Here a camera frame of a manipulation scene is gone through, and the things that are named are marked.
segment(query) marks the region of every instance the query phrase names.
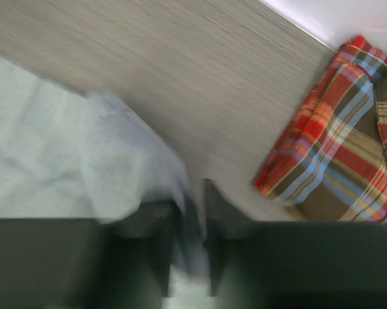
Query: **plaid pet bed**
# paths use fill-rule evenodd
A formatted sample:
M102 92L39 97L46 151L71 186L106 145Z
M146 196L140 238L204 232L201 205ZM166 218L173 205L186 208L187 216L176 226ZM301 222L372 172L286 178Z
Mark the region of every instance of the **plaid pet bed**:
M387 223L387 55L342 45L254 185L305 220Z

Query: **red plaid fabric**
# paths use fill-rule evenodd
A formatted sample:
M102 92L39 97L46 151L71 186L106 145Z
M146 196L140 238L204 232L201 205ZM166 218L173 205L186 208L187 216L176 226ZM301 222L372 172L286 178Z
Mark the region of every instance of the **red plaid fabric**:
M387 55L342 45L254 185L306 220L387 222Z

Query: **black object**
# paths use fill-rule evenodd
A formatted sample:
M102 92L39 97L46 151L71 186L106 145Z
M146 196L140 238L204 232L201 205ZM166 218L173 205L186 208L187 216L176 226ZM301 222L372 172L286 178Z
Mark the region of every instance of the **black object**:
M0 309L161 308L176 211L172 202L143 203L132 216L104 226L0 220Z
M205 182L217 309L387 308L387 226L255 222Z

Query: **cloth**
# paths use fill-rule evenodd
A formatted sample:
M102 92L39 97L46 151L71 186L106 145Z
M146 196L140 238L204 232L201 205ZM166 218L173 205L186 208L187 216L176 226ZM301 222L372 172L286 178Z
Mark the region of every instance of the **cloth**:
M194 272L199 221L178 155L114 94L82 97L0 57L0 218L111 223L163 200L197 232L180 233L176 262Z
M303 220L387 223L387 54L342 45L254 186Z

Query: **floor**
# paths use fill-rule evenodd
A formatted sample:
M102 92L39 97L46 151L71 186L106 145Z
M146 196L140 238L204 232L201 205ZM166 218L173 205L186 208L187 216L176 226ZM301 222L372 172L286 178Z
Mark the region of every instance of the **floor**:
M250 186L332 52L258 0L0 0L0 54L79 92L118 93L259 220Z
M214 309L216 301L209 297L210 280L188 278L183 272L171 268L172 297L164 299L163 309Z

